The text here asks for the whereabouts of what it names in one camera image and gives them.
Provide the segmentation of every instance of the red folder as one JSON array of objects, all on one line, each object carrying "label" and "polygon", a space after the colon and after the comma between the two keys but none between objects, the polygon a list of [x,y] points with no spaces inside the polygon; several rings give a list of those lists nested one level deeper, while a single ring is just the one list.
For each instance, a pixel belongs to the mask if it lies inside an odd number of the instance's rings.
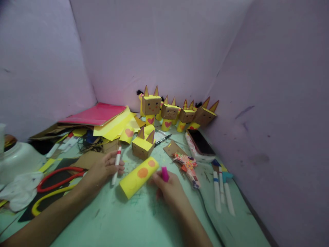
[{"label": "red folder", "polygon": [[94,125],[103,126],[108,121],[115,118],[117,115],[122,113],[126,109],[125,106],[109,105],[104,103],[97,103],[92,108],[80,112],[75,115],[71,115],[65,119],[58,122],[60,123],[73,123],[82,125]]}]

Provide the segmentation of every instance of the hand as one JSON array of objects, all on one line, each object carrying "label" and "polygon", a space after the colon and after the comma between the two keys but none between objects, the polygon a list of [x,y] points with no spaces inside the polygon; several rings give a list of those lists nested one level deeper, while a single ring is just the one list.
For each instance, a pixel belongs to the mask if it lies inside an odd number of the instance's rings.
[{"label": "hand", "polygon": [[106,154],[102,159],[94,162],[91,169],[74,187],[72,192],[87,196],[88,199],[94,199],[100,192],[103,185],[116,172],[118,175],[124,173],[124,162],[120,160],[118,166],[115,166],[117,151]]},{"label": "hand", "polygon": [[162,180],[162,171],[157,171],[152,175],[154,183],[159,187],[163,193],[164,200],[169,205],[173,213],[178,213],[191,204],[183,190],[181,183],[176,174],[168,172],[169,180],[164,182]]}]

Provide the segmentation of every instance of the lavender wall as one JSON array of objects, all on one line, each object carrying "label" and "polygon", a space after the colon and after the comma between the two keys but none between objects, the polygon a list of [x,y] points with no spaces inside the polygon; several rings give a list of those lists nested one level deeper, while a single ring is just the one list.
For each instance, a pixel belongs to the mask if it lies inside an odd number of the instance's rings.
[{"label": "lavender wall", "polygon": [[205,99],[252,0],[71,0],[98,101],[139,111],[136,90]]},{"label": "lavender wall", "polygon": [[1,1],[0,122],[24,141],[93,106],[69,0]]},{"label": "lavender wall", "polygon": [[328,9],[254,3],[210,92],[209,137],[280,246],[329,246]]}]

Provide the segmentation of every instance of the yellow scissors handle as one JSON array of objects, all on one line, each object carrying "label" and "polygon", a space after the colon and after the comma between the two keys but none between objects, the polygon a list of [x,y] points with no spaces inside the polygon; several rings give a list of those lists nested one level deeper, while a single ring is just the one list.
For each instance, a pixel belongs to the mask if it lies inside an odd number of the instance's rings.
[{"label": "yellow scissors handle", "polygon": [[54,192],[52,193],[49,193],[48,195],[45,195],[44,197],[41,197],[39,200],[37,200],[37,202],[33,205],[32,207],[32,214],[34,216],[38,216],[41,212],[38,210],[38,207],[40,205],[40,203],[48,198],[48,197],[51,197],[53,195],[56,195],[56,194],[59,194],[59,193],[62,193],[62,192],[65,192],[65,191],[69,191],[71,189],[73,189],[76,185],[72,185],[72,186],[68,186],[68,187],[65,187],[65,188],[62,188],[62,189],[59,189],[59,190],[55,190]]}]

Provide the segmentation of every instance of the cardboard cat head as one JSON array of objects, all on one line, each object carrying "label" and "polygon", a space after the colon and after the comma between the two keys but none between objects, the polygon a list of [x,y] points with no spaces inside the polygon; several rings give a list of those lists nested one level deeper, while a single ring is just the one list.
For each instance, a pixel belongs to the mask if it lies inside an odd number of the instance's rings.
[{"label": "cardboard cat head", "polygon": [[161,110],[161,116],[163,119],[176,119],[178,114],[178,106],[175,106],[176,100],[173,99],[171,105],[163,103],[162,110]]},{"label": "cardboard cat head", "polygon": [[218,106],[219,100],[216,101],[209,110],[207,109],[210,97],[200,106],[194,116],[193,122],[199,124],[201,127],[206,127],[217,115],[215,110]]},{"label": "cardboard cat head", "polygon": [[158,114],[160,111],[161,97],[159,96],[158,86],[152,96],[149,95],[147,86],[145,87],[144,96],[142,98],[142,111],[145,115]]},{"label": "cardboard cat head", "polygon": [[192,122],[195,116],[195,111],[193,111],[194,101],[191,102],[190,107],[187,108],[187,99],[184,101],[184,106],[181,109],[178,119],[183,123]]},{"label": "cardboard cat head", "polygon": [[151,155],[155,145],[154,133],[155,131],[153,130],[148,136],[144,132],[144,127],[141,128],[137,137],[132,142],[133,155],[142,160],[147,159]]}]

